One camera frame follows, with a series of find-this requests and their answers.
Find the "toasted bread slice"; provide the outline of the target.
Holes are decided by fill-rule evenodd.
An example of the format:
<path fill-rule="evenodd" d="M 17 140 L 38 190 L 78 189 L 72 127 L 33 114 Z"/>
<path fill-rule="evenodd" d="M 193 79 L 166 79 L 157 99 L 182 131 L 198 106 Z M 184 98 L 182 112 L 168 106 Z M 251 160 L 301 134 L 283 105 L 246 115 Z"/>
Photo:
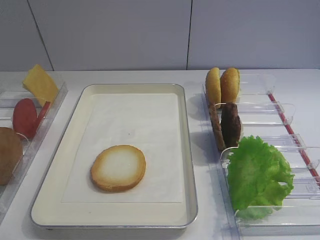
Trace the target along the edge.
<path fill-rule="evenodd" d="M 143 152 L 132 145 L 115 145 L 103 150 L 90 168 L 90 178 L 99 189 L 119 193 L 140 183 L 146 172 Z"/>

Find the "left brown meat patty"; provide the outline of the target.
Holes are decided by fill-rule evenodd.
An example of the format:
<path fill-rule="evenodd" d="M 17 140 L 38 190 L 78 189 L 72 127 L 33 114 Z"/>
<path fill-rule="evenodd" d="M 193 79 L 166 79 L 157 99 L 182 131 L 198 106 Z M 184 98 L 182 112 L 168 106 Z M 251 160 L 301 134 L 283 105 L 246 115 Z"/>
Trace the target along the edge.
<path fill-rule="evenodd" d="M 219 151 L 223 151 L 226 148 L 223 134 L 222 134 L 222 128 L 220 125 L 219 117 L 217 114 L 216 106 L 214 104 L 211 104 L 209 107 L 209 116 L 211 121 L 212 130 L 215 137 L 215 142 L 217 145 L 217 148 Z"/>

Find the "right dark meat patty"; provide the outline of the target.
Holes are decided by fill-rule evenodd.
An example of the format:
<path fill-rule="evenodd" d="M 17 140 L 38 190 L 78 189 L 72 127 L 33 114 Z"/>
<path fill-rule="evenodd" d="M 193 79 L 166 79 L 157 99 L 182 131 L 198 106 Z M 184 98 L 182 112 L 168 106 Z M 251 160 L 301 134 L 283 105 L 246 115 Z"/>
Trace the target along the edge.
<path fill-rule="evenodd" d="M 238 107 L 235 103 L 228 102 L 224 105 L 220 125 L 225 146 L 227 148 L 237 147 L 242 127 Z"/>

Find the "green lettuce leaf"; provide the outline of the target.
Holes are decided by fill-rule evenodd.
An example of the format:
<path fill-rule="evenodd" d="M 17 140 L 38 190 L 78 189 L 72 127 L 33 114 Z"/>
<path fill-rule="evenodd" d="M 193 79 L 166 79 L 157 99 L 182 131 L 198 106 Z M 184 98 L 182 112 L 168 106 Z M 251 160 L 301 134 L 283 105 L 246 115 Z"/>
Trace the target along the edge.
<path fill-rule="evenodd" d="M 289 162 L 260 137 L 243 137 L 228 156 L 227 181 L 235 215 L 258 220 L 279 210 L 294 188 Z"/>

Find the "yellow cheese slice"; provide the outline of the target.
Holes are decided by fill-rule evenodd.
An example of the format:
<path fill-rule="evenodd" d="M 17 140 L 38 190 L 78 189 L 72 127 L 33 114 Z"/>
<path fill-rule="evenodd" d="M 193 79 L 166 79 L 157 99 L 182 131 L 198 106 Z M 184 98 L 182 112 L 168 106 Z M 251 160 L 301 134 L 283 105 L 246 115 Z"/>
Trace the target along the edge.
<path fill-rule="evenodd" d="M 22 85 L 34 95 L 42 107 L 47 102 L 52 103 L 59 92 L 54 80 L 39 64 L 36 64 L 28 71 L 27 76 L 22 81 Z"/>

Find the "red tomato slice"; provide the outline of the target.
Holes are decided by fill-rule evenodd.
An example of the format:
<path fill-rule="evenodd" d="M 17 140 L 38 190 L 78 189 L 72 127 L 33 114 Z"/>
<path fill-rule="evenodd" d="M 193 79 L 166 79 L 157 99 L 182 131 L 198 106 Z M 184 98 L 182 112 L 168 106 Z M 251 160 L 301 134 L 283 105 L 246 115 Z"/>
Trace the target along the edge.
<path fill-rule="evenodd" d="M 36 134 L 35 124 L 37 118 L 34 102 L 30 98 L 20 100 L 13 111 L 12 125 L 14 131 L 28 139 L 32 139 Z"/>

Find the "white paper tray liner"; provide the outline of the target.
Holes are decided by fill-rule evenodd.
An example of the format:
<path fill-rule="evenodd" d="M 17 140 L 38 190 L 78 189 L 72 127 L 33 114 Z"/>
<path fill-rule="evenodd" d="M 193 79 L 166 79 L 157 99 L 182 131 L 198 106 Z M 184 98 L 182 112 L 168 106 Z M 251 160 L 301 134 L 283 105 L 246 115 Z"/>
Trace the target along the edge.
<path fill-rule="evenodd" d="M 65 203 L 180 203 L 183 168 L 178 97 L 173 93 L 94 94 L 67 133 L 73 160 L 63 193 Z M 146 160 L 134 188 L 109 193 L 95 187 L 90 168 L 103 150 L 115 145 L 140 149 Z"/>

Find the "left golden bun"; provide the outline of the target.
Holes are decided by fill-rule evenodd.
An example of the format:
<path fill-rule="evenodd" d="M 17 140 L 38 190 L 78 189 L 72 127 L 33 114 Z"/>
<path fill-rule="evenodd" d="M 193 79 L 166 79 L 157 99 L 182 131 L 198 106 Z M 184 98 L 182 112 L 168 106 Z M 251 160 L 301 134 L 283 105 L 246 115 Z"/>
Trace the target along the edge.
<path fill-rule="evenodd" d="M 213 67 L 209 70 L 205 79 L 205 89 L 208 101 L 211 105 L 219 109 L 221 107 L 221 83 L 220 69 Z"/>

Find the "golden bun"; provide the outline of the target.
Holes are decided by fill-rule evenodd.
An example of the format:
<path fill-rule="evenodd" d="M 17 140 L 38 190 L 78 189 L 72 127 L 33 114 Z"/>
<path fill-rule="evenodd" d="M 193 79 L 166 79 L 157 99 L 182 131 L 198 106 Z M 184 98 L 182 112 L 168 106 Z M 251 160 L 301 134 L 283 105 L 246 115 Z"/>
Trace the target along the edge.
<path fill-rule="evenodd" d="M 219 109 L 221 107 L 221 83 L 220 69 L 213 67 L 209 70 L 205 79 L 205 89 L 208 101 L 211 105 Z"/>
<path fill-rule="evenodd" d="M 240 72 L 230 67 L 220 77 L 221 102 L 235 103 L 240 89 Z"/>

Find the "right golden bun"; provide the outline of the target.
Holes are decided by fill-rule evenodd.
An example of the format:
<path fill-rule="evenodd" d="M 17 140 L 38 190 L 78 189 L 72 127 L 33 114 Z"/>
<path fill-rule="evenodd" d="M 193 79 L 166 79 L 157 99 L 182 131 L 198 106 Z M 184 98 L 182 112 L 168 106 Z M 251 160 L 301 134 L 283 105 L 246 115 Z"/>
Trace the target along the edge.
<path fill-rule="evenodd" d="M 230 67 L 220 77 L 221 102 L 235 103 L 240 89 L 240 72 Z"/>

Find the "right clear acrylic rack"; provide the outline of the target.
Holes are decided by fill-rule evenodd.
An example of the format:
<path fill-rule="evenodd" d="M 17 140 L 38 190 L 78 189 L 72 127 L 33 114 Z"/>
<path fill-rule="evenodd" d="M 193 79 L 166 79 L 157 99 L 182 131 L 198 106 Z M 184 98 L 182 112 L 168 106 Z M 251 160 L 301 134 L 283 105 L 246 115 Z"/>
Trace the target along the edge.
<path fill-rule="evenodd" d="M 241 74 L 236 99 L 241 137 L 259 137 L 274 146 L 289 162 L 293 189 L 281 205 L 250 205 L 237 211 L 229 193 L 228 166 L 233 147 L 218 150 L 209 115 L 206 91 L 201 99 L 207 134 L 205 162 L 213 178 L 213 193 L 219 194 L 214 238 L 239 240 L 243 236 L 316 235 L 320 232 L 320 149 L 307 146 L 291 123 L 296 107 L 274 96 L 275 79 L 268 74 Z"/>

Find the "cream metal baking tray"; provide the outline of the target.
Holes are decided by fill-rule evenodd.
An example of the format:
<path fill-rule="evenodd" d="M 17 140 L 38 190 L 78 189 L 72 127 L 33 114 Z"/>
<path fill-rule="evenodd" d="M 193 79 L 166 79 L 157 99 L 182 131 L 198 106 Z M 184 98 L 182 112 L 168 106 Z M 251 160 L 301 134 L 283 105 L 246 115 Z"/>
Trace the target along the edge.
<path fill-rule="evenodd" d="M 145 174 L 108 192 L 90 170 L 104 150 L 139 149 Z M 198 215 L 185 91 L 178 84 L 92 84 L 74 107 L 31 208 L 44 228 L 176 228 Z"/>

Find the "brown bun half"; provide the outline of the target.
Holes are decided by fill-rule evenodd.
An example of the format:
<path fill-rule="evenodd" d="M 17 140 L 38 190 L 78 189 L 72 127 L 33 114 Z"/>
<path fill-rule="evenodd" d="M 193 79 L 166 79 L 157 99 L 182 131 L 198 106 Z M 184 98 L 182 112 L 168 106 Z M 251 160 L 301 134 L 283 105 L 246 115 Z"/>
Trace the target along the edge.
<path fill-rule="evenodd" d="M 23 155 L 20 137 L 8 127 L 0 128 L 0 185 L 7 185 Z"/>

